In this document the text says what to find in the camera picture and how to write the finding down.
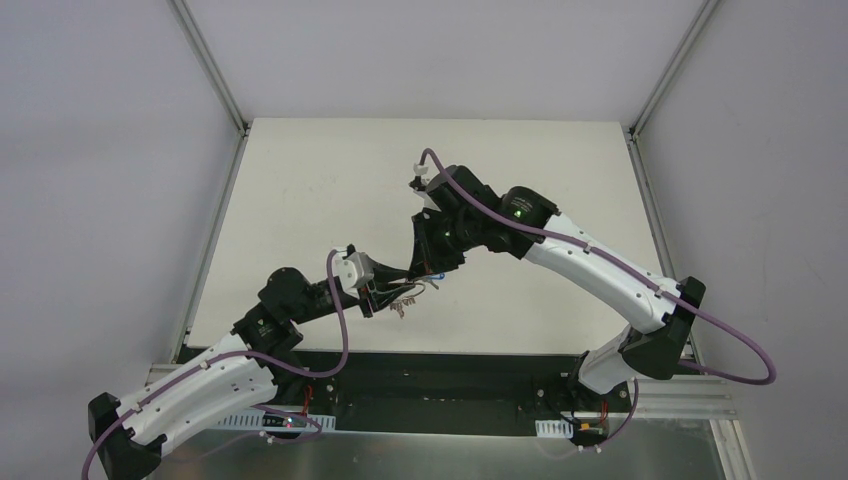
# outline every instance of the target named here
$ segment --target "cable clip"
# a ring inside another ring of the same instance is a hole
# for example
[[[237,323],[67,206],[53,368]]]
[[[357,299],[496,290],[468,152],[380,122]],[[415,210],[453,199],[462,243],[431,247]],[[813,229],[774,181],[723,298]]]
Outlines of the cable clip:
[[[418,162],[412,164],[412,171],[415,172],[416,177],[423,177],[427,174],[427,169],[430,168],[427,165],[419,165]]]

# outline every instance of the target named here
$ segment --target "black wire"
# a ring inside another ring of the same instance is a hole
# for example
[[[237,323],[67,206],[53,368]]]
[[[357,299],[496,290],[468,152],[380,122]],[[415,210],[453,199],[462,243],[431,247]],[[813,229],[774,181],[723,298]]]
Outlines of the black wire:
[[[562,414],[562,412],[559,411],[558,408],[555,408],[553,404],[551,404],[551,400],[547,397],[547,395],[545,396],[545,403],[547,403],[548,408],[556,412],[556,414],[559,415],[563,419],[563,421],[570,423],[572,426],[582,427],[584,424],[588,424],[589,427],[598,427],[603,423],[602,421],[600,421],[600,419],[597,422],[588,422],[586,420],[581,420],[577,418],[577,416],[574,415],[574,407],[577,404],[576,400],[571,403],[571,418],[566,417]]]

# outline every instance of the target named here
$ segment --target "robotic arm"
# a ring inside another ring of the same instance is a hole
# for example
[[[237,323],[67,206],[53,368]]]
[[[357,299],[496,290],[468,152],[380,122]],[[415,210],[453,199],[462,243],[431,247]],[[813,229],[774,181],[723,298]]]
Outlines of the robotic arm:
[[[410,186],[425,206],[412,217],[414,246],[408,270],[377,263],[349,246],[328,259],[334,275],[327,280],[310,283],[294,268],[275,271],[259,292],[259,303],[217,344],[141,391],[120,399],[103,393],[89,403],[89,433],[101,442],[97,453],[107,476],[143,478],[162,456],[222,417],[275,398],[292,399],[303,376],[329,377],[341,370],[344,360],[329,372],[309,372],[292,353],[302,340],[296,324],[336,310],[331,290],[340,292],[340,308],[358,306],[370,317],[414,288],[416,280],[459,268],[465,262],[463,253],[478,246],[557,272],[630,324],[606,345],[581,356],[567,380],[575,395],[606,394],[636,373],[672,377],[694,315],[662,293],[673,292],[697,307],[704,295],[702,283],[694,278],[678,283],[624,261],[659,287],[648,288],[592,252],[611,250],[528,188],[513,187],[498,196],[464,166],[450,166],[429,182],[423,167],[416,165],[415,171]],[[525,227],[573,237],[586,246],[580,249],[551,235],[528,233]],[[346,335],[343,341],[346,352]]]
[[[621,258],[533,190],[513,187],[499,197],[464,166],[447,167],[430,182],[423,179],[424,173],[425,169],[417,165],[417,176],[410,183],[425,198],[423,211],[412,218],[415,246],[411,277],[454,270],[465,262],[463,253],[477,246],[507,252],[568,278],[611,306],[630,324],[606,345],[581,357],[569,375],[572,390],[582,385],[596,394],[605,394],[637,373],[663,380],[674,375],[694,315],[662,292],[674,292],[674,296],[697,307],[705,291],[701,282],[690,277],[678,283],[622,261],[659,286],[657,290],[649,289],[592,252],[597,248]],[[464,198],[447,176],[475,202]],[[581,240],[586,247],[580,249],[550,236],[505,225],[484,214],[481,206],[513,223]]]

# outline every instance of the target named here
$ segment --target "red wire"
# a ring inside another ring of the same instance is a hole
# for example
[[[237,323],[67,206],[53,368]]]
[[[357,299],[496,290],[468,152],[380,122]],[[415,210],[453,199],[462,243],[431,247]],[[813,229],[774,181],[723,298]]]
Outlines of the red wire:
[[[609,403],[606,400],[601,403],[601,421],[600,423],[604,423],[607,420],[607,416],[609,416]]]
[[[307,385],[303,389],[303,409],[300,411],[301,415],[306,415],[309,411],[309,401],[312,400],[312,385]]]

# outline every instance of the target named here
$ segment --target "white panel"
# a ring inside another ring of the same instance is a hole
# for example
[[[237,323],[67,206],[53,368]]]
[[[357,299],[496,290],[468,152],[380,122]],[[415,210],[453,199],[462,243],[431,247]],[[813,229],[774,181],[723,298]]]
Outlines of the white panel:
[[[630,123],[701,0],[201,0],[244,114]]]
[[[79,478],[86,404],[181,320],[235,130],[165,1],[0,2],[0,43],[0,476]]]
[[[644,133],[677,272],[777,364],[773,386],[733,392],[763,479],[848,471],[846,19],[839,0],[725,2]],[[764,374],[697,333],[708,363]]]
[[[499,194],[525,185],[598,239],[649,269],[657,258],[616,123],[450,120],[255,121],[190,337],[217,341],[282,266],[325,278],[329,250],[353,243],[408,268],[407,186],[424,147],[468,166]],[[609,307],[544,268],[485,248],[428,289],[400,320],[350,312],[351,348],[376,351],[582,353],[618,334]],[[303,348],[337,350],[332,316],[301,326]]]

